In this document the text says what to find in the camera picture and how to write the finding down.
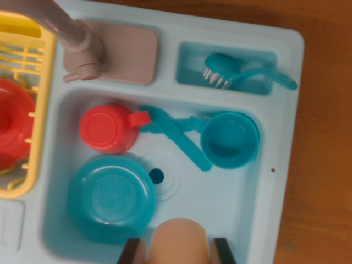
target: wooden surface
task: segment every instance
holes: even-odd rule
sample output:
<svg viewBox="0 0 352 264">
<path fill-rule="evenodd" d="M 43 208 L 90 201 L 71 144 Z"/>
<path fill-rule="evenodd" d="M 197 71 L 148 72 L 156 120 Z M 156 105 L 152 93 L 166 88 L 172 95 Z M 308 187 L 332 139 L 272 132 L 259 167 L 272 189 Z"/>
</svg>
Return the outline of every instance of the wooden surface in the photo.
<svg viewBox="0 0 352 264">
<path fill-rule="evenodd" d="M 352 1 L 99 1 L 303 35 L 304 67 L 275 264 L 351 264 Z"/>
</svg>

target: red toy cup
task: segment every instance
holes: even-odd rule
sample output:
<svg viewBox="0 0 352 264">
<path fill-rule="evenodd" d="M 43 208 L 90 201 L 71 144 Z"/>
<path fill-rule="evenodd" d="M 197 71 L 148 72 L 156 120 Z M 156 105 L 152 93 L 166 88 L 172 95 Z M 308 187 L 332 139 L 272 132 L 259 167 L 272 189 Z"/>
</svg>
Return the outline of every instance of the red toy cup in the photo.
<svg viewBox="0 0 352 264">
<path fill-rule="evenodd" d="M 32 98 L 17 84 L 0 79 L 0 168 L 14 165 L 24 158 L 31 145 L 35 112 Z"/>
<path fill-rule="evenodd" d="M 150 122 L 148 111 L 132 113 L 120 104 L 108 104 L 87 111 L 81 119 L 79 132 L 92 149 L 121 154 L 137 140 L 138 127 Z"/>
</svg>

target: light blue plastic tray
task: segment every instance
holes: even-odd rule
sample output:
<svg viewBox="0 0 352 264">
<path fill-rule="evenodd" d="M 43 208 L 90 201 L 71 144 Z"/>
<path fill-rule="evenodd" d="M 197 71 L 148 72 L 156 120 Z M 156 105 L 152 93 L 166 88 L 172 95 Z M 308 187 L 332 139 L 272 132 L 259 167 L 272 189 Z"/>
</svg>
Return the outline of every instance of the light blue plastic tray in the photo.
<svg viewBox="0 0 352 264">
<path fill-rule="evenodd" d="M 77 231 L 66 209 L 69 183 L 79 168 L 100 154 L 79 136 L 86 110 L 103 103 L 162 108 L 174 118 L 204 118 L 220 111 L 247 114 L 260 130 L 257 157 L 234 170 L 200 171 L 163 134 L 140 134 L 126 156 L 147 170 L 161 168 L 157 208 L 147 242 L 162 222 L 190 218 L 209 239 L 226 237 L 238 264 L 273 262 L 289 167 L 299 89 L 291 91 L 257 76 L 235 91 L 207 87 L 204 59 L 212 52 L 260 62 L 300 82 L 304 42 L 293 30 L 169 14 L 84 1 L 57 1 L 73 18 L 154 30 L 160 41 L 155 82 L 137 86 L 104 80 L 66 84 L 58 45 L 48 108 L 40 176 L 16 201 L 0 201 L 0 254 L 6 264 L 115 264 L 122 246 L 93 243 Z M 196 132 L 187 133 L 200 146 Z"/>
</svg>

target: faucet base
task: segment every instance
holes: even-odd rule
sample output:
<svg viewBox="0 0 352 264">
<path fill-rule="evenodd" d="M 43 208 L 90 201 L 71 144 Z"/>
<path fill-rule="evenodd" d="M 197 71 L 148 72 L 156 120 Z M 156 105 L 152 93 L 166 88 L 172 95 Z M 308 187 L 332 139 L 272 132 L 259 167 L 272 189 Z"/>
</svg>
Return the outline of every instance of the faucet base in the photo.
<svg viewBox="0 0 352 264">
<path fill-rule="evenodd" d="M 112 25 L 81 20 L 104 44 L 101 79 L 139 85 L 154 82 L 158 37 L 150 29 Z M 63 65 L 67 72 L 76 72 L 78 55 L 65 49 Z"/>
</svg>

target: cup handle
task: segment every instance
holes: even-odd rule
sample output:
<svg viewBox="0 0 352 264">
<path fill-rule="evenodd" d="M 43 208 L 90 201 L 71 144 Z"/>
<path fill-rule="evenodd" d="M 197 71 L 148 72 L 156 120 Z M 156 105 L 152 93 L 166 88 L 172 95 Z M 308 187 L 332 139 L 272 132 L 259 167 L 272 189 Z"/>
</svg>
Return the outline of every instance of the cup handle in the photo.
<svg viewBox="0 0 352 264">
<path fill-rule="evenodd" d="M 150 115 L 148 111 L 141 111 L 137 113 L 130 114 L 126 117 L 127 127 L 141 127 L 143 125 L 148 125 L 151 122 Z"/>
<path fill-rule="evenodd" d="M 194 117 L 193 115 L 190 116 L 187 122 L 187 127 L 190 129 L 197 131 L 198 133 L 202 133 L 203 128 L 207 122 Z"/>
</svg>

